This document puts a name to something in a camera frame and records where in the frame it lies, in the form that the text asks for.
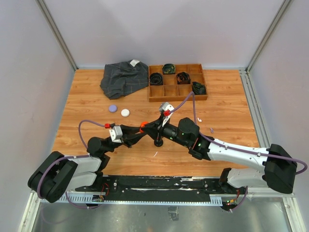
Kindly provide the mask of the grey checked cloth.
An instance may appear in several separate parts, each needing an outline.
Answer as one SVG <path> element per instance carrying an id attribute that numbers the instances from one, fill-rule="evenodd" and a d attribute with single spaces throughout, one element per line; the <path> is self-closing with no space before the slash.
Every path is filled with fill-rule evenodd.
<path id="1" fill-rule="evenodd" d="M 100 88 L 107 98 L 114 100 L 146 88 L 148 85 L 148 66 L 133 59 L 105 65 Z"/>

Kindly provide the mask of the wooden compartment tray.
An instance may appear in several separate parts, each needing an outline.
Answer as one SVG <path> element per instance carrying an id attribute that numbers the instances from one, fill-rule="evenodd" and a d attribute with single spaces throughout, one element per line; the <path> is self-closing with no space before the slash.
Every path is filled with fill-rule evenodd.
<path id="1" fill-rule="evenodd" d="M 201 64 L 164 64 L 148 68 L 149 102 L 183 101 L 190 92 L 195 100 L 208 98 Z"/>

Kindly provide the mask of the orange earbud case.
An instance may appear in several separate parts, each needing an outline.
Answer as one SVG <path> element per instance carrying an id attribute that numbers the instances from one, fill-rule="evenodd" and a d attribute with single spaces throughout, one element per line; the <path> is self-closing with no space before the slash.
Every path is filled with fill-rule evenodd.
<path id="1" fill-rule="evenodd" d="M 144 131 L 143 131 L 143 128 L 145 127 L 145 125 L 147 125 L 148 124 L 148 122 L 147 121 L 144 121 L 144 122 L 142 122 L 141 124 L 140 124 L 140 133 L 144 133 Z"/>

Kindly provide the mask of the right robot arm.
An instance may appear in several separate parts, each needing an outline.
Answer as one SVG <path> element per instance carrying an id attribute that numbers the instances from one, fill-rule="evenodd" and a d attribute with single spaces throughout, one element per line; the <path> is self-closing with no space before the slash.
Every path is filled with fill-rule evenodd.
<path id="1" fill-rule="evenodd" d="M 230 193 L 241 187 L 269 187 L 284 194 L 293 192 L 297 163 L 277 144 L 269 148 L 234 145 L 202 135 L 200 127 L 191 119 L 183 118 L 178 126 L 156 120 L 141 126 L 156 146 L 167 138 L 189 150 L 198 160 L 227 161 L 244 165 L 245 169 L 225 168 L 219 180 L 219 189 Z"/>

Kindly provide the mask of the white earbud case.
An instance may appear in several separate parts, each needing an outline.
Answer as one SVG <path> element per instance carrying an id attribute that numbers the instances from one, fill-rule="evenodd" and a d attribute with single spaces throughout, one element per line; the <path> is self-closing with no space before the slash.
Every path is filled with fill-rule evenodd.
<path id="1" fill-rule="evenodd" d="M 122 117 L 128 117 L 130 115 L 130 111 L 128 109 L 123 109 L 121 111 L 121 116 Z"/>

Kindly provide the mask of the green patterned rolled tie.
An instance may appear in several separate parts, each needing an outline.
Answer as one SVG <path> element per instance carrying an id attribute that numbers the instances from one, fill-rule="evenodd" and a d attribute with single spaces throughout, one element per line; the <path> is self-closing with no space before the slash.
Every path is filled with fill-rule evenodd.
<path id="1" fill-rule="evenodd" d="M 162 73 L 164 75 L 175 74 L 176 73 L 176 66 L 172 63 L 164 64 L 163 67 L 162 67 Z"/>

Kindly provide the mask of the dark green rolled tie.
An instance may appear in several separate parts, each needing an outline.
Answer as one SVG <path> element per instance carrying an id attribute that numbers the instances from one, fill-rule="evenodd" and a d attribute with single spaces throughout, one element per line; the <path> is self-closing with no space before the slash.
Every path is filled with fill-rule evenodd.
<path id="1" fill-rule="evenodd" d="M 192 82 L 192 91 L 195 95 L 206 95 L 206 87 L 199 82 Z"/>

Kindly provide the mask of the black rolled belt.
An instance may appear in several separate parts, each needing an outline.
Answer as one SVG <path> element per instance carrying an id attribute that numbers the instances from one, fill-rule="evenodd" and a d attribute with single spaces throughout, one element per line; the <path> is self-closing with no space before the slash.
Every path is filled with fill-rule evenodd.
<path id="1" fill-rule="evenodd" d="M 149 77 L 149 81 L 151 86 L 161 86 L 163 85 L 163 75 L 158 72 L 152 73 Z"/>

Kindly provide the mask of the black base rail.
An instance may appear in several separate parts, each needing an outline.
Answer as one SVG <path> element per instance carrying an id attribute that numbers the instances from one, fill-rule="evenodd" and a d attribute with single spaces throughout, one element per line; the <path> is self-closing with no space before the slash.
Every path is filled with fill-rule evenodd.
<path id="1" fill-rule="evenodd" d="M 92 186 L 74 189 L 91 193 L 94 200 L 124 203 L 210 203 L 211 195 L 237 195 L 237 190 L 222 184 L 218 177 L 100 175 Z"/>

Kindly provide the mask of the brown rolled belt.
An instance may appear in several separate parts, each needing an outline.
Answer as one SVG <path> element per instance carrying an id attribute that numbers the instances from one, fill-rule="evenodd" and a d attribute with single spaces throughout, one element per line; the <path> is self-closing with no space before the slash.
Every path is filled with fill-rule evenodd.
<path id="1" fill-rule="evenodd" d="M 186 72 L 180 72 L 177 74 L 177 84 L 178 85 L 187 85 L 191 84 L 190 75 Z"/>

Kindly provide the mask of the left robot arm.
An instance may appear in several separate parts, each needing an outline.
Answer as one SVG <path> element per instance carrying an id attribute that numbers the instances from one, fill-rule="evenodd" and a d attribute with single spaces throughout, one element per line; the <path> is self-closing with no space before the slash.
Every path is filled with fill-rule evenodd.
<path id="1" fill-rule="evenodd" d="M 59 200 L 69 190 L 89 187 L 92 191 L 104 186 L 102 170 L 106 168 L 110 157 L 108 152 L 124 145 L 131 148 L 146 133 L 140 127 L 103 124 L 108 129 L 108 138 L 92 137 L 84 142 L 87 154 L 79 156 L 63 155 L 52 152 L 37 168 L 28 180 L 28 187 L 35 191 L 40 199 L 50 203 Z"/>

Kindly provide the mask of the black earbud case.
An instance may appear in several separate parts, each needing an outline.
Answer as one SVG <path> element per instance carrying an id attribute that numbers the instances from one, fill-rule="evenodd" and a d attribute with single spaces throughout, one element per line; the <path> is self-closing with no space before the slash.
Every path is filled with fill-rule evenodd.
<path id="1" fill-rule="evenodd" d="M 163 145 L 163 141 L 154 141 L 154 145 L 157 147 L 161 147 Z"/>

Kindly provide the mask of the purple earbud case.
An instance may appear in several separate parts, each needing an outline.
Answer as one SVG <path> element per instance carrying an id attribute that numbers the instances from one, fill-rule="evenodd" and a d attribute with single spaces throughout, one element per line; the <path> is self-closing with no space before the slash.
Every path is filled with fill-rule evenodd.
<path id="1" fill-rule="evenodd" d="M 112 104 L 112 105 L 109 106 L 108 110 L 111 113 L 115 113 L 115 112 L 117 112 L 118 107 L 116 105 Z"/>

